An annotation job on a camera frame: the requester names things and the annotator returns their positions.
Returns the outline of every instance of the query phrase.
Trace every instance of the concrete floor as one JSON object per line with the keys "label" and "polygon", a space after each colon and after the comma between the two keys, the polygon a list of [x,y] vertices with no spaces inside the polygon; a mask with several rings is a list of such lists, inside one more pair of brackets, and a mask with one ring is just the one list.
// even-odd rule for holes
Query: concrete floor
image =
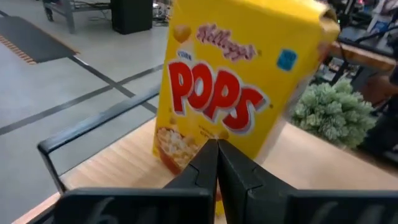
{"label": "concrete floor", "polygon": [[[131,35],[112,31],[100,12],[75,14],[76,34],[40,1],[0,0],[0,10],[20,16],[78,50],[80,59],[115,82],[164,61],[167,28]],[[161,70],[124,83],[139,95],[159,84]],[[127,96],[68,58],[28,65],[0,44],[0,223],[11,223],[56,192],[36,150],[39,141],[98,114]],[[150,104],[157,107],[158,98]],[[52,154],[59,173],[98,152],[155,114],[139,106]]]}

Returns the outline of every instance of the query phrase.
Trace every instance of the kellogg's logo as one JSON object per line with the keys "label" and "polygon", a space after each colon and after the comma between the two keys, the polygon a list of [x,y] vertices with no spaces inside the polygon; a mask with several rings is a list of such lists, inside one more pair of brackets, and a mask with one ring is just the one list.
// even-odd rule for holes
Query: kellogg's logo
{"label": "kellogg's logo", "polygon": [[223,50],[225,58],[233,62],[246,59],[251,60],[256,55],[253,45],[239,45],[231,39],[230,30],[217,29],[215,24],[198,28],[197,39],[204,44],[213,44]]}
{"label": "kellogg's logo", "polygon": [[[174,61],[168,64],[173,108],[177,114],[185,115],[185,102],[195,111],[217,122],[220,111],[227,112],[222,123],[237,134],[248,133],[254,126],[254,112],[261,112],[269,105],[269,99],[261,90],[245,85],[233,72],[217,71],[216,80],[212,69],[204,62],[190,68]],[[197,86],[203,84],[201,93]]]}

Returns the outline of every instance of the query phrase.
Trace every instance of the green plant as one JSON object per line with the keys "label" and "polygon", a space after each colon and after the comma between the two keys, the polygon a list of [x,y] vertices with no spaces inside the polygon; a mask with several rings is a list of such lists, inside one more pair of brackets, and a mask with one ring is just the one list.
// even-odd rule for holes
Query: green plant
{"label": "green plant", "polygon": [[376,120],[369,114],[371,104],[352,91],[346,79],[334,86],[310,85],[294,109],[292,123],[337,146],[355,148]]}

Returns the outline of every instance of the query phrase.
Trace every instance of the corn pops box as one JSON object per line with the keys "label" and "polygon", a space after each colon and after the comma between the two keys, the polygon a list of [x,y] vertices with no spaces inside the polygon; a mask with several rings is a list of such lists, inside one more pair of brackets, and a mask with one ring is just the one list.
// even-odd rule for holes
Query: corn pops box
{"label": "corn pops box", "polygon": [[178,174],[217,138],[262,162],[339,31],[312,0],[175,1],[154,154]]}

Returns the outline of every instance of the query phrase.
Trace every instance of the floor mat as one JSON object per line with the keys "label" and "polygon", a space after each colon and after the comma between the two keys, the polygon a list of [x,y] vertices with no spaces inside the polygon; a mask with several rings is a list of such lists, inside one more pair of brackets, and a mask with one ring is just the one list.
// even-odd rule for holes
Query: floor mat
{"label": "floor mat", "polygon": [[77,53],[35,25],[16,16],[0,18],[0,42],[31,65]]}

